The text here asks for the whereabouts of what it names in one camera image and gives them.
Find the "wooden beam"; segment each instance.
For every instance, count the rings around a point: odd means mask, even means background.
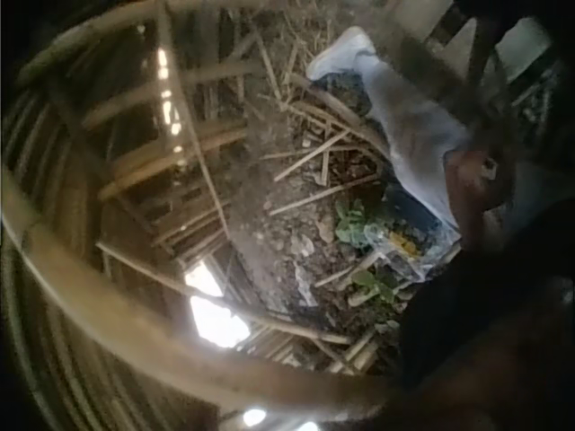
[[[204,121],[198,124],[198,137],[204,140],[208,137],[218,135],[223,132],[244,128],[245,119],[220,119]],[[124,175],[134,171],[140,166],[151,163],[154,160],[165,156],[166,146],[174,148],[182,145],[181,139],[174,137],[166,143],[162,139],[148,142],[118,157],[112,163],[112,170],[115,178],[121,178]]]
[[[188,227],[198,223],[204,217],[211,216],[217,212],[214,205],[210,205],[210,199],[207,196],[193,199],[185,203],[178,211],[162,217],[157,224],[158,235],[152,241],[153,245],[158,245],[178,232],[184,232]]]
[[[196,245],[194,245],[190,249],[187,249],[184,253],[178,255],[178,259],[185,261],[194,258],[198,256],[201,252],[203,252],[205,249],[207,249],[212,243],[225,237],[226,233],[224,232],[224,229],[222,228],[217,229],[215,232],[208,235],[206,238],[198,242]]]
[[[172,20],[168,12],[167,3],[165,0],[156,1],[156,13],[158,39],[161,46],[164,48],[168,65],[178,65],[175,51],[173,49]],[[173,103],[180,112],[184,135],[187,136],[189,142],[191,142],[191,145],[189,145],[191,148],[186,148],[186,153],[193,153],[198,160],[201,173],[204,177],[204,180],[206,181],[206,184],[208,185],[209,193],[216,205],[217,213],[219,214],[220,221],[222,222],[222,228],[224,229],[226,236],[229,237],[224,209],[222,208],[222,203],[220,202],[219,196],[217,195],[216,186],[214,185],[214,181],[212,181],[211,173],[209,172],[204,154],[202,153],[198,132],[194,125],[192,106],[188,104],[186,99],[186,94],[183,90],[182,79],[180,77],[180,71],[177,67],[172,68],[168,77],[168,84],[172,89]]]
[[[185,240],[186,238],[191,237],[194,233],[199,231],[200,229],[206,227],[207,225],[214,223],[218,219],[218,215],[216,213],[209,215],[207,217],[202,218],[197,223],[193,225],[189,225],[183,232],[179,232],[171,237],[168,243],[173,247],[178,242]]]
[[[201,148],[208,152],[214,148],[218,148],[222,145],[231,144],[233,142],[244,139],[247,136],[247,129],[241,128],[237,130],[232,130],[230,132],[225,132],[221,135],[212,136],[207,138],[201,144]],[[186,145],[189,141],[186,141],[184,136],[175,139],[174,142],[181,142],[182,145]],[[120,178],[116,178],[105,185],[98,193],[99,200],[107,200],[118,195],[121,191],[129,189],[140,182],[154,177],[155,175],[166,171],[179,160],[185,160],[187,163],[195,160],[195,154],[182,154],[182,153],[166,153],[158,159],[153,160],[150,163],[146,163],[142,166],[137,167],[131,172],[124,174]]]
[[[200,63],[202,67],[216,65],[219,62],[219,17],[221,10],[201,7],[198,13],[199,43],[201,44]],[[205,119],[216,119],[219,111],[217,83],[204,85]]]
[[[156,196],[146,198],[146,200],[139,205],[140,210],[146,213],[152,209],[167,205],[175,199],[182,199],[187,194],[201,189],[203,184],[203,180],[193,180],[182,184],[181,186],[170,185],[167,189],[159,192]]]
[[[204,84],[231,76],[253,73],[259,69],[260,67],[257,64],[246,61],[220,63],[200,69],[183,71],[181,72],[181,82],[185,85]],[[82,125],[87,130],[94,129],[126,110],[143,103],[155,101],[160,99],[160,97],[160,85],[157,80],[145,83],[138,88],[128,90],[95,106],[85,115]]]
[[[93,153],[92,148],[88,145],[88,138],[85,135],[80,121],[75,115],[70,102],[68,101],[64,91],[62,90],[60,82],[57,78],[52,77],[48,81],[49,98],[56,108],[56,111],[62,121],[66,125],[66,129],[70,134],[73,148],[80,154],[86,163],[86,167],[93,171],[93,173],[102,182],[107,182],[111,178],[111,172],[107,169],[104,161],[100,160],[98,156]],[[120,206],[126,211],[147,233],[154,233],[154,229],[147,222],[147,220],[139,213],[139,211],[129,202],[126,198],[118,195],[117,200]]]

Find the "green leaf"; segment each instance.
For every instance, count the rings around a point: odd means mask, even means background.
[[[376,277],[366,269],[361,269],[351,276],[351,281],[356,285],[372,287],[377,284]]]
[[[353,201],[353,209],[355,211],[359,211],[362,215],[366,212],[366,209],[363,207],[363,202],[361,202],[361,199],[356,199]]]
[[[340,217],[341,220],[344,220],[346,218],[348,209],[345,207],[345,205],[341,200],[335,202],[335,212],[338,213],[338,216]]]
[[[394,303],[395,302],[395,293],[394,290],[383,283],[378,283],[379,286],[379,293],[384,301],[387,303]]]
[[[351,230],[347,220],[341,220],[335,229],[335,234],[341,242],[351,243]]]
[[[363,249],[367,245],[367,238],[360,227],[361,226],[354,224],[352,225],[352,229],[350,231],[351,244],[356,249]]]

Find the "person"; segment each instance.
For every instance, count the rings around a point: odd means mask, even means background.
[[[398,181],[461,234],[465,249],[482,249],[492,238],[505,243],[553,203],[575,196],[575,179],[518,162],[497,138],[472,134],[427,99],[377,56],[359,27],[344,31],[306,69],[311,81],[340,73],[360,75]],[[497,217],[488,217],[493,208]]]

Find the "debris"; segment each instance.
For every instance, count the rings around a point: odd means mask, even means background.
[[[276,251],[282,251],[284,250],[285,243],[283,240],[277,240],[272,243],[272,246]]]
[[[314,254],[315,247],[312,240],[310,240],[306,235],[302,234],[298,237],[295,234],[291,235],[291,253],[295,256],[303,256],[308,258]]]
[[[379,288],[373,286],[369,290],[360,290],[348,298],[350,307],[359,307],[361,304],[366,303],[370,299],[379,295]]]
[[[335,223],[333,220],[333,215],[326,214],[321,220],[316,220],[315,225],[319,231],[320,238],[328,244],[331,244],[335,240]]]
[[[310,275],[296,263],[294,266],[296,267],[297,290],[304,297],[307,306],[317,307],[318,303],[311,291]]]
[[[309,138],[309,135],[304,134],[304,138],[302,139],[302,147],[309,148],[312,146],[312,140]]]

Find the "white cloth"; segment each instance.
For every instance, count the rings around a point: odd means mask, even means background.
[[[471,133],[377,56],[357,55],[354,69],[387,135],[397,179],[433,215],[457,229],[449,208],[444,158],[448,151],[469,146]],[[513,198],[500,215],[502,239],[553,203],[573,197],[574,177],[518,163]]]

